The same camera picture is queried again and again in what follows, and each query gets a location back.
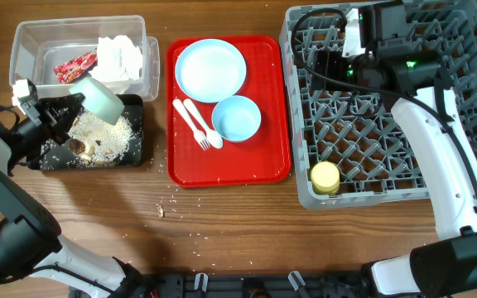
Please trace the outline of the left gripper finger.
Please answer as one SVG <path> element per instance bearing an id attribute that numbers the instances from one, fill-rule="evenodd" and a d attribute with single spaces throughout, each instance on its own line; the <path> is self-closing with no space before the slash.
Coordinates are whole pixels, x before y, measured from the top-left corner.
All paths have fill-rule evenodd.
<path id="1" fill-rule="evenodd" d="M 52 127 L 51 139 L 59 145 L 63 145 L 70 139 L 69 130 L 73 126 L 75 118 L 63 118 Z"/>
<path id="2" fill-rule="evenodd" d="M 47 100 L 47 110 L 55 120 L 74 119 L 82 108 L 85 96 L 82 93 L 70 94 Z"/>

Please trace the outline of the green bowl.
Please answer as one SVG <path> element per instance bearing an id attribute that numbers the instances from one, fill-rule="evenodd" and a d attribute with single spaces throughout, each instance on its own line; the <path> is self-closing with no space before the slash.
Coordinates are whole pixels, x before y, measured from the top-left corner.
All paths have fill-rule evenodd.
<path id="1" fill-rule="evenodd" d="M 83 94 L 82 106 L 95 117 L 115 125 L 123 110 L 123 101 L 109 88 L 92 77 L 85 77 L 70 87 L 71 94 Z"/>

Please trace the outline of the red snack wrapper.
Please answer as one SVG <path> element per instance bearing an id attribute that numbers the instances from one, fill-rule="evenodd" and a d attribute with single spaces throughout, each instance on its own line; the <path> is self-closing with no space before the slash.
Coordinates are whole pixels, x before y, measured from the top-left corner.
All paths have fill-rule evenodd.
<path id="1" fill-rule="evenodd" d="M 93 49 L 73 60 L 69 60 L 61 65 L 56 66 L 53 71 L 55 77 L 61 84 L 69 84 L 77 80 L 89 68 L 98 62 L 97 50 Z"/>

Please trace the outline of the white paper napkin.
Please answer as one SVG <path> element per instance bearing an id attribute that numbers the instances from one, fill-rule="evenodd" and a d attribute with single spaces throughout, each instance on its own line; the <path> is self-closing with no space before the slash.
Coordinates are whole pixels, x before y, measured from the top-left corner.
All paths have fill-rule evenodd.
<path id="1" fill-rule="evenodd" d="M 142 51 L 127 36 L 100 37 L 97 65 L 89 72 L 99 82 L 118 82 L 140 78 Z"/>

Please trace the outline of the yellow cup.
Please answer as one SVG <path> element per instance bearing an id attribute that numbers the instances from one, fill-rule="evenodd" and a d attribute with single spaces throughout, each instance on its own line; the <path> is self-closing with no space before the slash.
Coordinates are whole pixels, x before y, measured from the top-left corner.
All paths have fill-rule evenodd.
<path id="1" fill-rule="evenodd" d="M 312 188 L 318 195 L 335 195 L 340 188 L 340 171 L 329 161 L 314 165 L 310 172 Z"/>

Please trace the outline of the light blue bowl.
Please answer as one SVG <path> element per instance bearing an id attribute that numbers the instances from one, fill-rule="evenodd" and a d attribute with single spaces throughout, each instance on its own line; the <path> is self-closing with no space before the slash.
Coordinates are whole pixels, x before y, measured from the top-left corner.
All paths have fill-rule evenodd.
<path id="1" fill-rule="evenodd" d="M 229 142 L 244 142 L 261 126 L 262 114 L 254 101 L 234 95 L 214 106 L 211 122 L 215 131 Z"/>

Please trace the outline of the white plastic fork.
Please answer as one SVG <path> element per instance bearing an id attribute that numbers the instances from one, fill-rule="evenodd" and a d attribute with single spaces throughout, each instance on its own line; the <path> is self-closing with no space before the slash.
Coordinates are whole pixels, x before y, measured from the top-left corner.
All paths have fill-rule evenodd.
<path id="1" fill-rule="evenodd" d="M 197 144 L 205 151 L 210 148 L 210 144 L 207 140 L 206 135 L 196 127 L 194 122 L 192 121 L 186 107 L 181 102 L 180 99 L 174 99 L 172 101 L 172 105 L 175 110 L 180 114 L 180 116 L 184 119 L 190 130 L 193 132 L 193 138 L 197 142 Z"/>

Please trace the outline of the light blue plate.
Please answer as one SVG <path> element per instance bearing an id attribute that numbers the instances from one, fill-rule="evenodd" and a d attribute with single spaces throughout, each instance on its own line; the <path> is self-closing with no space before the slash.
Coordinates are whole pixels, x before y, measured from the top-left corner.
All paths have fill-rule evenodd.
<path id="1" fill-rule="evenodd" d="M 175 79 L 190 99 L 218 103 L 235 95 L 246 80 L 247 65 L 238 48 L 220 39 L 202 39 L 181 51 Z"/>

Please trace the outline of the white plastic spoon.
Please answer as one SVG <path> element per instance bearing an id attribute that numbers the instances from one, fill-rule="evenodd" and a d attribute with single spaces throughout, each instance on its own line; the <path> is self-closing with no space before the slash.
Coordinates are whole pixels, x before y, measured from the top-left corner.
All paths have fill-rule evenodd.
<path id="1" fill-rule="evenodd" d="M 196 121 L 202 126 L 205 130 L 205 135 L 208 143 L 216 149 L 221 149 L 224 145 L 223 138 L 214 130 L 211 129 L 204 118 L 202 117 L 200 111 L 195 106 L 194 102 L 191 99 L 185 99 L 183 101 L 184 106 L 188 112 L 196 119 Z"/>

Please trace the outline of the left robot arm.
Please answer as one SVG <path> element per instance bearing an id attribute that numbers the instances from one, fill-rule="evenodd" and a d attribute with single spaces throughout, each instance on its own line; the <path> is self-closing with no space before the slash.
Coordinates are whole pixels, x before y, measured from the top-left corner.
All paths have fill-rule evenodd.
<path id="1" fill-rule="evenodd" d="M 54 216 L 11 179 L 12 168 L 39 151 L 49 139 L 68 139 L 70 125 L 90 101 L 82 93 L 39 99 L 25 95 L 18 103 L 26 119 L 13 127 L 0 122 L 0 285 L 26 277 L 69 286 L 76 297 L 145 297 L 145 277 L 116 257 L 101 257 L 62 235 Z"/>

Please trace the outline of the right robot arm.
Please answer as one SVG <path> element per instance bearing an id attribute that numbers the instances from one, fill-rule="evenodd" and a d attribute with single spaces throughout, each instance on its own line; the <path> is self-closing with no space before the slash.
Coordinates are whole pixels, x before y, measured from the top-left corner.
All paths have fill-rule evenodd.
<path id="1" fill-rule="evenodd" d="M 438 241 L 377 261 L 369 282 L 383 297 L 452 296 L 477 288 L 477 159 L 455 102 L 452 79 L 436 50 L 383 48 L 406 41 L 403 2 L 337 11 L 336 28 L 358 51 L 330 54 L 312 75 L 344 91 L 379 94 L 407 138 L 428 189 Z"/>

